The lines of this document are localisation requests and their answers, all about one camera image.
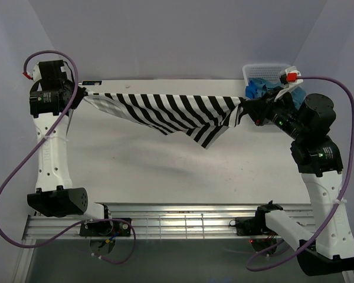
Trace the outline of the light blue tank top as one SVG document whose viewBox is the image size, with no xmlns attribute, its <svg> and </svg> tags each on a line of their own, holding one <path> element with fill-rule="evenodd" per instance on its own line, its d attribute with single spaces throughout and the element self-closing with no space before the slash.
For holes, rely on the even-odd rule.
<svg viewBox="0 0 354 283">
<path fill-rule="evenodd" d="M 284 87 L 284 85 L 282 85 L 282 83 L 272 83 L 271 81 L 261 79 L 258 85 L 257 93 L 260 96 L 263 96 L 267 91 L 271 91 L 276 87 Z M 299 109 L 306 96 L 306 92 L 301 87 L 297 87 L 291 92 L 291 96 L 295 108 Z"/>
</svg>

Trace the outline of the black white striped tank top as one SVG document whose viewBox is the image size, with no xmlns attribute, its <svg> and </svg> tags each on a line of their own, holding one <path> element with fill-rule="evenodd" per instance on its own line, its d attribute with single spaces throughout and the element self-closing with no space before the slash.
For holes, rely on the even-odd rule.
<svg viewBox="0 0 354 283">
<path fill-rule="evenodd" d="M 91 91 L 84 100 L 104 113 L 164 135 L 183 132 L 205 149 L 225 131 L 239 125 L 244 112 L 240 97 Z"/>
</svg>

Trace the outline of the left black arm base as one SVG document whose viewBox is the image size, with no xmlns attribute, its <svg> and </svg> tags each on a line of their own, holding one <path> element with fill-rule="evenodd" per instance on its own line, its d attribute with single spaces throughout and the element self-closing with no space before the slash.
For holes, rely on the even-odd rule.
<svg viewBox="0 0 354 283">
<path fill-rule="evenodd" d="M 111 236 L 130 236 L 131 229 L 129 224 L 132 223 L 131 218 L 122 218 L 122 221 L 105 221 L 82 224 L 80 226 L 79 235 L 83 237 L 111 237 Z"/>
</svg>

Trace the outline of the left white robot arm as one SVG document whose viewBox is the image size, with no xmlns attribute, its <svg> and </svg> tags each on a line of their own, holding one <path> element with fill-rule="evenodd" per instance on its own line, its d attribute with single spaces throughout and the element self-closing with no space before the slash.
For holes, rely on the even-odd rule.
<svg viewBox="0 0 354 283">
<path fill-rule="evenodd" d="M 70 121 L 63 115 L 73 93 L 74 84 L 68 79 L 45 83 L 37 81 L 30 91 L 29 105 L 42 143 L 38 150 L 38 177 L 35 193 L 27 196 L 30 207 L 47 217 L 72 216 L 79 220 L 94 219 L 93 229 L 99 235 L 113 230 L 113 221 L 105 207 L 89 199 L 83 187 L 74 187 L 67 164 L 67 129 Z"/>
</svg>

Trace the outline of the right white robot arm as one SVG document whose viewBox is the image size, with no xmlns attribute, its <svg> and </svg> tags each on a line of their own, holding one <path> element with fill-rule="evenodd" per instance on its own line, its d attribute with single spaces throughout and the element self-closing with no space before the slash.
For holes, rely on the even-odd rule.
<svg viewBox="0 0 354 283">
<path fill-rule="evenodd" d="M 311 233 L 280 205 L 268 202 L 243 222 L 245 233 L 275 232 L 297 252 L 299 266 L 308 276 L 354 270 L 354 238 L 340 194 L 345 185 L 342 158 L 328 135 L 336 118 L 333 101 L 323 94 L 309 94 L 295 108 L 290 95 L 281 100 L 264 95 L 244 100 L 241 106 L 256 125 L 268 120 L 293 139 L 291 155 L 308 191 L 316 224 Z"/>
</svg>

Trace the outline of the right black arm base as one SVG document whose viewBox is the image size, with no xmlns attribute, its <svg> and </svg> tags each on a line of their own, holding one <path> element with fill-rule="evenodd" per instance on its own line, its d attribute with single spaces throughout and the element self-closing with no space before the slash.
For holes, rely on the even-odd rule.
<svg viewBox="0 0 354 283">
<path fill-rule="evenodd" d="M 255 217 L 237 217 L 231 219 L 228 226 L 235 228 L 237 236 L 270 236 L 274 234 L 263 221 L 256 220 Z"/>
</svg>

